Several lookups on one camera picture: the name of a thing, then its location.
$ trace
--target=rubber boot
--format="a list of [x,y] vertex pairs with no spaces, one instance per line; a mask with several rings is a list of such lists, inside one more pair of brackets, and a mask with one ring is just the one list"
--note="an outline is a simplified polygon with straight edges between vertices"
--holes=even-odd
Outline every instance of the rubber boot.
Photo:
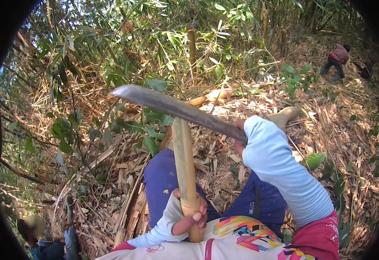
[[321,69],[320,69],[320,76],[326,74],[328,72],[328,70],[330,70],[330,68],[324,69],[324,66],[322,66]]
[[336,73],[336,74],[334,74],[334,75],[330,78],[330,82],[331,82],[331,84],[334,84],[335,81],[337,81],[337,80],[339,80],[339,79],[341,79],[341,78],[340,78],[340,75],[338,75],[338,73]]
[[276,114],[268,114],[267,117],[270,121],[274,122],[277,127],[279,127],[284,133],[286,132],[286,123],[289,120],[294,119],[299,116],[300,106],[295,107],[285,107]]

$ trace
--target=cut bamboo stump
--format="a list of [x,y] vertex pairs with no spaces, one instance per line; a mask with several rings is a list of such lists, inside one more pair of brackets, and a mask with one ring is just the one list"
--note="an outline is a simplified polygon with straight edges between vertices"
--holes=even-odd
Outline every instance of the cut bamboo stump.
[[[191,129],[188,123],[176,117],[172,124],[172,142],[174,144],[176,176],[181,193],[181,208],[184,216],[198,212],[200,201],[195,187],[195,169],[192,156]],[[201,242],[203,234],[197,225],[188,230],[190,242]]]

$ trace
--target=hand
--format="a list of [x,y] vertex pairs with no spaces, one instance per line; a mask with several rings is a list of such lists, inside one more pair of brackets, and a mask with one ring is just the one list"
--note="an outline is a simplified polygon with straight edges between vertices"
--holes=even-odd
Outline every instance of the hand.
[[[176,188],[172,194],[177,198],[181,199],[181,193],[180,189]],[[193,214],[190,214],[180,221],[176,222],[172,226],[172,234],[174,236],[179,236],[184,234],[185,232],[188,231],[190,227],[193,225],[197,224],[199,231],[203,232],[205,227],[207,226],[207,201],[205,201],[199,193],[197,193],[197,199],[200,200],[201,204],[199,206],[199,211],[195,212]]]
[[[244,122],[245,121],[246,121],[245,119],[239,119],[236,122],[234,122],[233,124],[244,131]],[[236,149],[237,153],[240,155],[241,158],[243,158],[244,146],[243,146],[242,142],[232,138],[232,143],[234,143],[234,148]]]

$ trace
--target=light blue sleeve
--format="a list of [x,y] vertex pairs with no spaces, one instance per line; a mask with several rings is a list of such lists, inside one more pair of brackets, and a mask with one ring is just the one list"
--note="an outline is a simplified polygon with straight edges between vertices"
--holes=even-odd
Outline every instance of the light blue sleeve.
[[278,188],[298,228],[333,212],[327,191],[295,161],[286,135],[273,122],[253,116],[244,123],[244,131],[248,137],[244,164]]
[[180,236],[174,236],[172,226],[183,217],[181,202],[171,193],[163,215],[156,223],[156,226],[148,233],[129,240],[128,243],[134,247],[145,247],[165,241],[181,242],[188,237],[188,232]]

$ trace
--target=right hand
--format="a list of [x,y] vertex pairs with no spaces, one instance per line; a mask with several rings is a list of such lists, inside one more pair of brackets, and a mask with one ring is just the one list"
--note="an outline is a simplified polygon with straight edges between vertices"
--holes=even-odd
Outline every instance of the right hand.
[[[239,119],[236,122],[234,122],[233,124],[244,131],[244,122],[245,121],[246,121],[245,119]],[[234,143],[234,148],[236,149],[239,156],[241,158],[243,158],[244,145],[242,144],[242,142],[232,138],[232,143]]]

